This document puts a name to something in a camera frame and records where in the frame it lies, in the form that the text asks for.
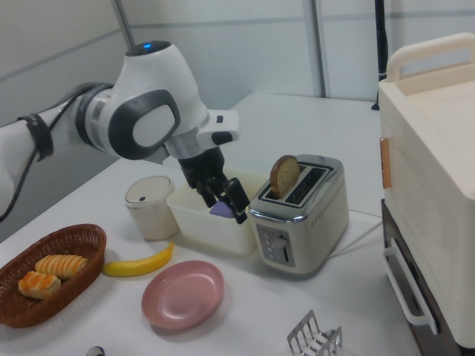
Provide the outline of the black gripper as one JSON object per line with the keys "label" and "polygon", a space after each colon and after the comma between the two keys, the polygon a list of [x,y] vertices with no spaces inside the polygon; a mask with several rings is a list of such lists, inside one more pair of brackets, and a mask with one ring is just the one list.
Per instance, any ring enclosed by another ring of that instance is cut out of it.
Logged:
{"label": "black gripper", "polygon": [[231,211],[237,224],[246,221],[249,198],[239,179],[226,179],[223,173],[224,156],[219,147],[205,150],[188,159],[178,159],[189,187],[196,189],[208,208],[218,200]]}

